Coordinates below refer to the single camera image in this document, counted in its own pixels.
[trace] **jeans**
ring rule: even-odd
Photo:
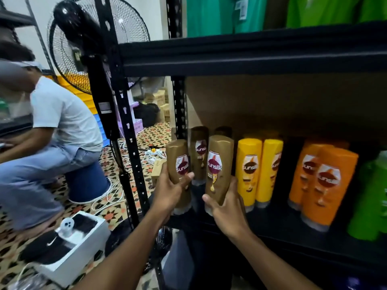
[[[100,154],[50,143],[34,155],[0,164],[0,204],[12,220],[13,229],[34,227],[60,213],[63,206],[44,184],[94,163]]]

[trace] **yellow bottle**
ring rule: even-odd
[[[245,138],[238,141],[235,176],[238,179],[238,192],[243,198],[246,213],[254,209],[261,152],[262,141],[259,139]]]
[[[267,139],[264,141],[261,173],[255,197],[255,205],[259,208],[265,208],[270,203],[283,146],[284,142],[282,140]]]

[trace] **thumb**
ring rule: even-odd
[[[206,205],[208,205],[212,210],[214,210],[215,208],[220,208],[220,205],[216,202],[216,200],[210,197],[210,195],[204,194],[202,196],[202,199],[204,200]]]
[[[184,175],[183,178],[180,179],[177,185],[181,186],[181,188],[184,190],[187,187],[187,185],[191,183],[194,176],[195,174],[193,172],[189,172],[188,174]]]

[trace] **left hand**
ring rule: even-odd
[[[194,178],[194,173],[190,172],[181,178],[178,184],[173,184],[168,175],[167,163],[162,164],[161,173],[154,190],[154,198],[151,210],[164,220],[165,224],[177,205],[182,192],[186,189]]]

